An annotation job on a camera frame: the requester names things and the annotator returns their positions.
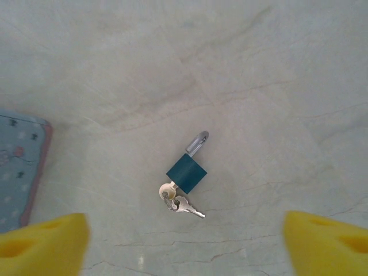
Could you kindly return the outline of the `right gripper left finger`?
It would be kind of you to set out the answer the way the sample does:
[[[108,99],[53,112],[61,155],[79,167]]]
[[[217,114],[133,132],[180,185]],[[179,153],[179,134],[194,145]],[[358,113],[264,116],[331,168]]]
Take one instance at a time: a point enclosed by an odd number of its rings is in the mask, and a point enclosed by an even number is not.
[[[1,234],[1,275],[78,275],[89,242],[84,213]]]

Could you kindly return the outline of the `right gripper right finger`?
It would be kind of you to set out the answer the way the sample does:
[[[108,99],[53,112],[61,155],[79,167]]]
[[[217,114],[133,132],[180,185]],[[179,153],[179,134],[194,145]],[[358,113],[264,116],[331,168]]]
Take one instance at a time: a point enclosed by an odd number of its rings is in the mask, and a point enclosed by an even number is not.
[[[287,212],[283,236],[296,275],[367,275],[367,229]]]

